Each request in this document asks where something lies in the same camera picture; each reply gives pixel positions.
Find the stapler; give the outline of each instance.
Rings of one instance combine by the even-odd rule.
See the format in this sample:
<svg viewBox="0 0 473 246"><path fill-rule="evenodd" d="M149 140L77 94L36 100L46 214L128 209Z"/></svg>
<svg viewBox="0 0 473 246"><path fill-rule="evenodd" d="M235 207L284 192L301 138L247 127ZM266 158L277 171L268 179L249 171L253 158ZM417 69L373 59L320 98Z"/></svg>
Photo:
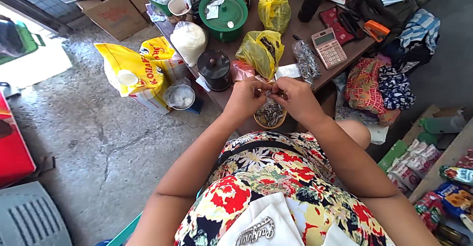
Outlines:
<svg viewBox="0 0 473 246"><path fill-rule="evenodd" d="M390 32L388 28L374 20L368 20L365 22L363 30L378 43L380 43Z"/></svg>

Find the hand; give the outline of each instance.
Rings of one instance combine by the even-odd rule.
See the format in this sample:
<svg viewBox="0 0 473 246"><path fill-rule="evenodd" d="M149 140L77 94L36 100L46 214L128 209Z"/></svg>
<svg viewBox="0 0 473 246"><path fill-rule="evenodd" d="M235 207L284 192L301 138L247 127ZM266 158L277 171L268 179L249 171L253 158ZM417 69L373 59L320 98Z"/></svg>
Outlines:
<svg viewBox="0 0 473 246"><path fill-rule="evenodd" d="M286 92L287 100L271 94L269 98L282 105L288 113L304 127L326 120L327 115L312 93L310 85L289 77L281 77L272 86L272 92Z"/></svg>
<svg viewBox="0 0 473 246"><path fill-rule="evenodd" d="M266 103L266 96L261 94L258 89L270 91L271 85L265 84L255 77L246 78L235 83L222 116L235 122L238 126L243 124L247 118Z"/></svg>

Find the wooden table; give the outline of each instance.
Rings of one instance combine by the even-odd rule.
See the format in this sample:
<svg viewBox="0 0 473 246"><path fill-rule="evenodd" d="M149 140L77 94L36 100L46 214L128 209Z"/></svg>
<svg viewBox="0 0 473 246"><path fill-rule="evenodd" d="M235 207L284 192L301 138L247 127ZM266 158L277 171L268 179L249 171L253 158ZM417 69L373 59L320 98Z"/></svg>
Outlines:
<svg viewBox="0 0 473 246"><path fill-rule="evenodd" d="M230 43L222 43L221 41L210 35L209 42L207 44L207 49L217 49L223 51L227 54L231 61L235 60L235 53L239 49L244 35L248 31L264 30L263 23L260 21L258 16L258 1L259 0L251 0L252 6L248 11L248 19L243 25L243 34L238 40ZM319 20L318 13L321 11L328 10L331 7L334 7L334 3L330 1L322 2L312 20L308 23L303 23L299 21L299 19L297 18L297 14L304 0L288 1L291 6L292 14L287 30L281 38L282 43L285 45L285 51L281 57L281 60L279 61L279 66L285 66L296 63L296 59L294 58L294 54L292 53L292 44L296 41L292 37L293 34L299 36L312 49L314 49L314 44L312 43L311 39L312 34L326 29L322 22ZM164 35L164 37L166 37L166 39L170 41L169 36L173 33L174 26L168 21L158 21L155 24L161 30L161 33ZM319 70L322 75L318 79L314 80L315 90L319 90L329 80L337 76L343 69L345 69L353 61L360 57L370 46L372 46L374 42L375 41L372 38L366 37L365 39L346 44L345 46L343 46L343 50L347 55L348 61L330 70L327 70L323 66L322 61L318 57L316 57L316 61L319 64ZM199 77L197 74L198 70L196 66L189 67L189 70L196 78ZM223 110L225 108L225 105L227 104L228 98L232 93L232 90L233 86L231 86L225 92L210 91L208 92L208 95ZM254 121L253 118L249 118L243 125L241 125L236 130L236 132L239 135L243 135L257 130L262 130L262 128Z"/></svg>

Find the patterned fabric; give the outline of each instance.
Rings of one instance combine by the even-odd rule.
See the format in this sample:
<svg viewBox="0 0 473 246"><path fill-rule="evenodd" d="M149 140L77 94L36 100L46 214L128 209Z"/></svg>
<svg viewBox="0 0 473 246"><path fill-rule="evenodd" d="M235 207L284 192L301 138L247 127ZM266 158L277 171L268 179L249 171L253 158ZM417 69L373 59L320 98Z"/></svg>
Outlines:
<svg viewBox="0 0 473 246"><path fill-rule="evenodd" d="M430 49L430 53L434 54L439 30L440 19L425 9L419 9L399 35L401 46L406 48L412 41L422 41L426 37L425 43Z"/></svg>
<svg viewBox="0 0 473 246"><path fill-rule="evenodd" d="M313 136L254 132L229 141L220 158L225 161L179 226L175 246L217 245L251 201L277 192L307 246L322 245L331 225L359 245L393 245L370 210L331 183L334 171Z"/></svg>
<svg viewBox="0 0 473 246"><path fill-rule="evenodd" d="M369 110L377 114L381 126L393 124L400 110L387 110L378 91L378 72L381 62L373 58L361 58L350 71L345 88L345 98L355 109Z"/></svg>
<svg viewBox="0 0 473 246"><path fill-rule="evenodd" d="M415 102L411 93L411 82L404 73L398 73L391 66L379 69L379 92L387 109L408 109Z"/></svg>
<svg viewBox="0 0 473 246"><path fill-rule="evenodd" d="M346 119L360 119L364 125L378 124L378 117L367 110L359 110L352 108L346 101L345 96L345 87L347 85L348 75L346 72L340 73L336 76L332 82L337 87L337 101L335 102L335 117L336 121L342 121Z"/></svg>

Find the red box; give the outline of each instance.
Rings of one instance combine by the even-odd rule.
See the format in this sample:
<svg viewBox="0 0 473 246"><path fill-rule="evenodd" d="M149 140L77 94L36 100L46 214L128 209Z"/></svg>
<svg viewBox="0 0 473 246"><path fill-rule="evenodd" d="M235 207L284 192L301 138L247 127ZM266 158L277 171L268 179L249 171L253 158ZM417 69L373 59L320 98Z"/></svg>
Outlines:
<svg viewBox="0 0 473 246"><path fill-rule="evenodd" d="M0 188L19 181L34 170L36 165L0 92Z"/></svg>

